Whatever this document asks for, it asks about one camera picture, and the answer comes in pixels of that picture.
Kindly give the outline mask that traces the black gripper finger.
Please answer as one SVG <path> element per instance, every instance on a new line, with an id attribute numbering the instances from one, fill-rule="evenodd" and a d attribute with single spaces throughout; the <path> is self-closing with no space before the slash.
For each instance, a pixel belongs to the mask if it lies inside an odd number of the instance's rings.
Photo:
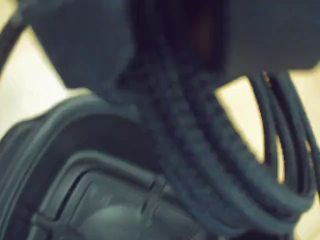
<path id="1" fill-rule="evenodd" d="M 216 0 L 217 85 L 259 72 L 308 70 L 320 60 L 318 0 Z"/>
<path id="2" fill-rule="evenodd" d="M 123 94 L 119 77 L 135 53 L 128 0 L 21 0 L 18 13 L 68 88 Z"/>

